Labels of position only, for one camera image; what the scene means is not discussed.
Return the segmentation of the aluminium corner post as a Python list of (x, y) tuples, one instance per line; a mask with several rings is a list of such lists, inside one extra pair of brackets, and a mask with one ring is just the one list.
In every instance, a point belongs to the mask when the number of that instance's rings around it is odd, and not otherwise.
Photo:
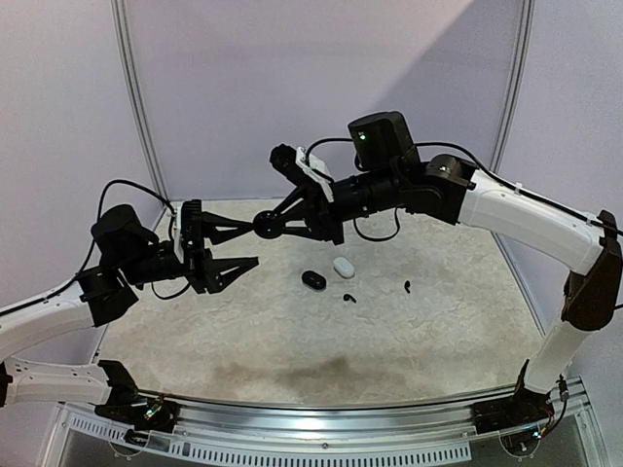
[(520, 9), (511, 55), (509, 76), (504, 94), (502, 114), (495, 138), (493, 157), (490, 164), (490, 169), (493, 172), (497, 172), (501, 167), (504, 150), (510, 136), (515, 111), (519, 101), (529, 52), (534, 5), (535, 2), (533, 0), (523, 0), (519, 4)]
[(154, 190), (164, 198), (169, 198), (165, 178), (152, 136), (146, 106), (142, 95), (138, 68), (134, 58), (128, 17), (128, 2), (112, 0), (110, 2), (112, 18), (116, 31), (121, 67), (124, 74), (128, 101), (133, 115), (134, 125), (146, 162), (147, 170)]

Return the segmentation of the right aluminium corner post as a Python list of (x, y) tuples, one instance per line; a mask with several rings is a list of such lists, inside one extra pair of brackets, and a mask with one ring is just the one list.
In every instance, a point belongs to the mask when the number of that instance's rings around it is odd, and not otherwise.
[(495, 138), (493, 157), (490, 164), (490, 169), (493, 172), (497, 172), (501, 167), (504, 150), (510, 136), (515, 111), (519, 101), (529, 52), (534, 5), (535, 2), (533, 0), (523, 0), (519, 4), (520, 9), (511, 55), (509, 76), (504, 94), (502, 114)]

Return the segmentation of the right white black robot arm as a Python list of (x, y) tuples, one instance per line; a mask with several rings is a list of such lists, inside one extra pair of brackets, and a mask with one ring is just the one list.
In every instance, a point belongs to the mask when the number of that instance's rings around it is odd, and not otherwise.
[(272, 150), (271, 165), (294, 190), (271, 212), (267, 236), (340, 244), (345, 222), (394, 208), (510, 237), (568, 267), (560, 318), (503, 404), (510, 423), (525, 423), (586, 337), (614, 315), (622, 278), (614, 216), (580, 213), (528, 191), (455, 144), (443, 144), (440, 155), (423, 161), (421, 145), (397, 111), (351, 122), (348, 142), (360, 172), (343, 180), (333, 179), (311, 149)]

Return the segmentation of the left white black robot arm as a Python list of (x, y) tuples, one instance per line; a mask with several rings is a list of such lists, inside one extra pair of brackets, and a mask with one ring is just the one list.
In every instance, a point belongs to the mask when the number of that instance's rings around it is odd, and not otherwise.
[(101, 360), (70, 365), (18, 358), (29, 347), (120, 319), (136, 291), (158, 281), (183, 278), (198, 294), (216, 294), (258, 266), (255, 257), (216, 259), (205, 243), (223, 243), (251, 232), (249, 222), (202, 210), (186, 201), (175, 216), (174, 237), (162, 241), (144, 227), (132, 206), (108, 209), (91, 228), (100, 251), (96, 267), (49, 295), (1, 312), (1, 403), (84, 402), (108, 408), (124, 422), (145, 412), (144, 401), (123, 364)]

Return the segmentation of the left aluminium corner post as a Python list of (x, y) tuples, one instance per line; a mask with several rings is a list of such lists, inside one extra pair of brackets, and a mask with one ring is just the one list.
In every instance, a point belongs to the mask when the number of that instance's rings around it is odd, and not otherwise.
[(146, 106), (142, 95), (138, 68), (134, 58), (128, 17), (128, 2), (112, 0), (110, 2), (112, 18), (116, 31), (121, 67), (124, 74), (128, 101), (133, 115), (134, 125), (146, 162), (147, 170), (154, 190), (164, 198), (169, 198), (165, 178), (152, 136)]

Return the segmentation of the black oval charging case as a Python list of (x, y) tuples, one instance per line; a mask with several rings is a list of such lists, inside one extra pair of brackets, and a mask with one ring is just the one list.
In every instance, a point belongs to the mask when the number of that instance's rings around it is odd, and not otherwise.
[(326, 278), (314, 270), (305, 270), (301, 275), (301, 279), (304, 285), (314, 291), (322, 291), (326, 289)]

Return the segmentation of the white earbud charging case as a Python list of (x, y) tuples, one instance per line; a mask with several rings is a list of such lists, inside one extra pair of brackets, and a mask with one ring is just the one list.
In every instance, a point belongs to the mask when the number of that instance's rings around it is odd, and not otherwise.
[(335, 272), (342, 278), (350, 279), (355, 276), (353, 264), (345, 257), (337, 257), (332, 262)]

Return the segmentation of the black round charging case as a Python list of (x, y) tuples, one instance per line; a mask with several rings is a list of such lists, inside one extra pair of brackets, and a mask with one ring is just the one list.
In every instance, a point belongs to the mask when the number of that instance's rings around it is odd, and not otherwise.
[(278, 213), (272, 210), (259, 212), (253, 219), (253, 232), (264, 239), (275, 239), (282, 235), (283, 224)]

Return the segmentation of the aluminium front rail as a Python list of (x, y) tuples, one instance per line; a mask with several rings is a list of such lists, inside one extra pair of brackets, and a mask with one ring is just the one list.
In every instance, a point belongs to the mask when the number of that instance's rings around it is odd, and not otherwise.
[(582, 381), (568, 381), (554, 430), (541, 422), (485, 432), (472, 408), (509, 387), (424, 402), (295, 407), (180, 399), (169, 433), (138, 433), (64, 405), (48, 466), (605, 466), (607, 456)]

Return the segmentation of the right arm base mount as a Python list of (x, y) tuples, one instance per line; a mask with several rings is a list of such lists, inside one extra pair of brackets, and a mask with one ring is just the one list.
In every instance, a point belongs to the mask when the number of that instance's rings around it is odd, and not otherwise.
[(477, 433), (483, 434), (548, 419), (554, 412), (550, 393), (528, 389), (520, 374), (510, 396), (473, 404), (471, 421)]

